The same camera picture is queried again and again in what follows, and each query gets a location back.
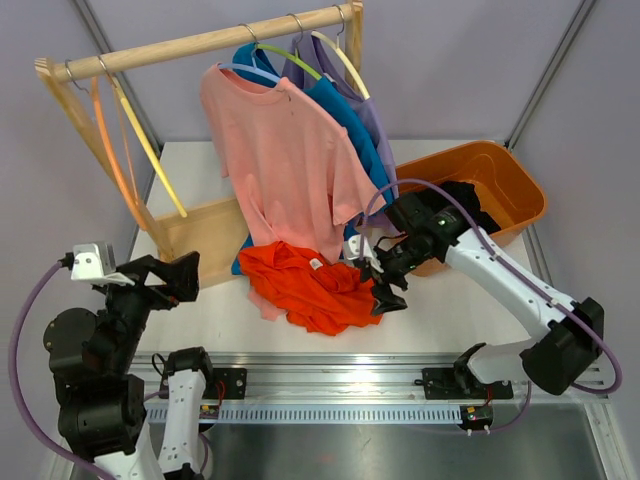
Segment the yellow clothes hanger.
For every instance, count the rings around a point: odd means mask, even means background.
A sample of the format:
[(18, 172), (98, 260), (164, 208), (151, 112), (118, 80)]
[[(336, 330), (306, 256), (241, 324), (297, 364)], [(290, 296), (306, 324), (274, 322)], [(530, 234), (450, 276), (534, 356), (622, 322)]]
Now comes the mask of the yellow clothes hanger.
[(108, 77), (108, 80), (111, 82), (112, 84), (112, 88), (113, 88), (113, 92), (115, 97), (119, 100), (119, 103), (121, 105), (122, 111), (124, 112), (124, 114), (126, 115), (134, 133), (136, 134), (144, 152), (147, 155), (147, 158), (150, 162), (150, 164), (152, 165), (156, 176), (159, 178), (159, 180), (161, 181), (162, 185), (164, 186), (164, 189), (166, 191), (166, 193), (168, 194), (168, 196), (170, 197), (172, 203), (174, 204), (174, 206), (176, 207), (176, 210), (178, 211), (179, 215), (182, 218), (186, 218), (187, 217), (187, 211), (185, 209), (185, 207), (183, 206), (182, 202), (180, 201), (180, 199), (178, 198), (178, 195), (176, 194), (174, 187), (172, 186), (164, 168), (162, 167), (159, 157), (156, 154), (156, 151), (154, 150), (153, 146), (151, 145), (151, 142), (149, 140), (149, 138), (147, 137), (147, 134), (144, 132), (143, 127), (141, 125), (140, 120), (138, 119), (137, 115), (135, 114), (133, 107), (129, 101), (129, 99), (127, 98), (123, 87), (121, 86), (119, 80), (117, 79), (117, 77), (112, 74), (110, 72), (110, 70), (108, 69), (108, 67), (106, 66), (103, 58), (101, 55), (97, 56), (98, 61), (103, 69), (103, 71), (105, 72), (106, 76)]

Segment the black t shirt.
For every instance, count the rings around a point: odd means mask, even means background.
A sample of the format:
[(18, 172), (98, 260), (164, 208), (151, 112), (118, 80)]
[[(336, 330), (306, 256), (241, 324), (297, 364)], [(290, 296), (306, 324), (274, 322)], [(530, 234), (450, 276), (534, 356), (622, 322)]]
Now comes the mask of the black t shirt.
[[(501, 230), (493, 217), (481, 208), (475, 186), (467, 182), (445, 181), (439, 187), (454, 198), (473, 218), (476, 224), (488, 234)], [(443, 210), (451, 202), (433, 189), (424, 189), (418, 193), (420, 200), (434, 213)]]

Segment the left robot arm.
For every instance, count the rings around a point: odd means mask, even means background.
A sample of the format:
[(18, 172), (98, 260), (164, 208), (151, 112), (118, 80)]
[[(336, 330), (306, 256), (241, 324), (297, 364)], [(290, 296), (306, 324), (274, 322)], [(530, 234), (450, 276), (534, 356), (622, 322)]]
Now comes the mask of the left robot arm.
[(171, 262), (145, 255), (116, 265), (106, 244), (79, 245), (60, 261), (73, 280), (105, 297), (93, 313), (72, 308), (46, 328), (58, 430), (71, 451), (102, 479), (200, 479), (199, 417), (216, 374), (201, 347), (173, 352), (165, 362), (168, 409), (163, 444), (154, 451), (145, 409), (145, 382), (130, 373), (148, 318), (197, 299), (200, 255)]

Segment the orange t shirt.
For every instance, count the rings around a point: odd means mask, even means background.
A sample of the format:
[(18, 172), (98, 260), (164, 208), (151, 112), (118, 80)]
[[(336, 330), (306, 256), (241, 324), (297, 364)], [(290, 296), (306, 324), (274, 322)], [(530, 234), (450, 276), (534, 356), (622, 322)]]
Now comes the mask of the orange t shirt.
[(249, 280), (249, 299), (266, 320), (284, 315), (309, 333), (327, 336), (382, 320), (372, 314), (373, 282), (361, 282), (357, 269), (331, 264), (313, 250), (275, 242), (241, 250), (238, 261)]

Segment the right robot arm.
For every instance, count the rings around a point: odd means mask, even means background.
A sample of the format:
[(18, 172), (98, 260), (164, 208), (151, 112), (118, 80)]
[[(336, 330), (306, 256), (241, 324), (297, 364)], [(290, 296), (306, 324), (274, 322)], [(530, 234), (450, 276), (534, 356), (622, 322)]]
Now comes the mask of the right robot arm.
[(343, 244), (345, 258), (360, 270), (362, 281), (372, 283), (373, 315), (406, 309), (393, 290), (406, 290), (406, 275), (436, 259), (481, 286), (529, 335), (526, 341), (470, 347), (453, 363), (446, 387), (480, 398), (498, 382), (530, 381), (561, 395), (601, 355), (601, 305), (591, 298), (578, 302), (513, 263), (457, 206), (436, 208), (424, 193), (408, 193), (385, 215), (404, 236), (398, 243), (384, 249), (358, 234)]

